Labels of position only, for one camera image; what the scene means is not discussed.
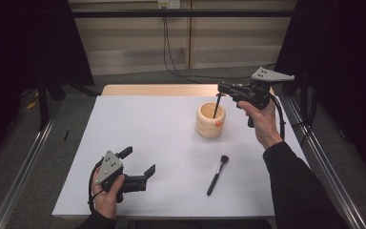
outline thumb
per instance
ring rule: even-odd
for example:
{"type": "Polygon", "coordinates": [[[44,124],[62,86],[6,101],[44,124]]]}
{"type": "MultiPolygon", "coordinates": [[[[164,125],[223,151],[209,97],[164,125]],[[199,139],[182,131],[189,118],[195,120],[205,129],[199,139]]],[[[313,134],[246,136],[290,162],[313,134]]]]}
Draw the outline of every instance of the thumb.
{"type": "Polygon", "coordinates": [[[114,183],[112,184],[112,188],[109,191],[110,195],[112,195],[113,197],[117,195],[118,191],[124,183],[124,179],[124,175],[120,175],[115,179],[114,183]]]}

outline black sleeve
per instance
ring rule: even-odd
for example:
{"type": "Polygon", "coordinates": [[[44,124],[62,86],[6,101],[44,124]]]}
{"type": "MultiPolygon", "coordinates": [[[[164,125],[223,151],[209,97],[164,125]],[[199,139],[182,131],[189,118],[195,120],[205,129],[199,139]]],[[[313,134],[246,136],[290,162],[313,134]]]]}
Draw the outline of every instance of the black sleeve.
{"type": "Polygon", "coordinates": [[[287,143],[275,144],[263,158],[270,173],[278,229],[349,228],[319,179],[287,143]]]}
{"type": "Polygon", "coordinates": [[[76,229],[114,229],[117,220],[107,219],[94,211],[79,227],[76,229]]]}

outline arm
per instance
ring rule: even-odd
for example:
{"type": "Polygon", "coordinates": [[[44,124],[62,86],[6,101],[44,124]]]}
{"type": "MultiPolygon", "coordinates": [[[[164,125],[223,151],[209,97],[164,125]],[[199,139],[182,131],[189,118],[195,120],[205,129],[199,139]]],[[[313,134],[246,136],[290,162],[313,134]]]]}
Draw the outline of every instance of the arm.
{"type": "MultiPolygon", "coordinates": [[[[97,168],[93,179],[96,180],[99,169],[97,168]]],[[[114,229],[115,224],[117,223],[116,220],[116,196],[117,192],[120,190],[121,186],[124,182],[124,175],[120,175],[112,184],[112,188],[110,191],[102,192],[101,185],[95,185],[94,183],[91,184],[91,190],[93,194],[98,194],[94,198],[94,207],[95,211],[84,221],[82,224],[77,227],[78,229],[114,229]]]]}
{"type": "Polygon", "coordinates": [[[349,228],[317,177],[281,139],[274,104],[263,111],[243,101],[239,106],[253,118],[257,140],[266,150],[277,228],[349,228]]]}

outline wooden cup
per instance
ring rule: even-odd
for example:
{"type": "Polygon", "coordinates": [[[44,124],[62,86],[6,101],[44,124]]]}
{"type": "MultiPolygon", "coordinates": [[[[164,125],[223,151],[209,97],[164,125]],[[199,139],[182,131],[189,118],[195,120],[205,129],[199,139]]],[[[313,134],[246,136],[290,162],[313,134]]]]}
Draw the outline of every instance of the wooden cup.
{"type": "Polygon", "coordinates": [[[197,109],[195,129],[199,134],[207,138],[214,138],[222,133],[222,128],[225,122],[225,110],[218,106],[215,118],[215,103],[209,102],[202,104],[197,109]]]}

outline black curtain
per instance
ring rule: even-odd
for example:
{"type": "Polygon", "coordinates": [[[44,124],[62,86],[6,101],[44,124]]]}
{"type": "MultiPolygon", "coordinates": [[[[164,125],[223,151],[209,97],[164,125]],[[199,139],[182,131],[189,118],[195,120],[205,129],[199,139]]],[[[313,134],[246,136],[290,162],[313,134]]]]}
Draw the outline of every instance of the black curtain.
{"type": "Polygon", "coordinates": [[[0,139],[15,119],[20,94],[36,88],[40,77],[53,97],[64,82],[93,85],[73,17],[52,12],[71,12],[68,1],[0,0],[0,139]]]}
{"type": "Polygon", "coordinates": [[[275,68],[295,75],[284,93],[313,86],[366,162],[366,2],[298,0],[295,9],[316,16],[291,20],[275,68]]]}

